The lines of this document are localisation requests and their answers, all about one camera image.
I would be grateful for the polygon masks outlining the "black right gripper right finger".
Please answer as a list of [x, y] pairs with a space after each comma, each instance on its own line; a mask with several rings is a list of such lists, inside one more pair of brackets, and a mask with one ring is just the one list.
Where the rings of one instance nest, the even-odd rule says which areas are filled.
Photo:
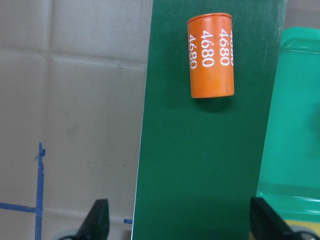
[[292, 240], [294, 232], [262, 198], [252, 197], [249, 228], [255, 240]]

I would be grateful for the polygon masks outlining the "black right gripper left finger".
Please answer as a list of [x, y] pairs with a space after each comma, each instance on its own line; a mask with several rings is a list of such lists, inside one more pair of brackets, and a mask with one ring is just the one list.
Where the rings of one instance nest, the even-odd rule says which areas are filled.
[[110, 232], [108, 199], [94, 202], [85, 220], [75, 234], [76, 240], [107, 240]]

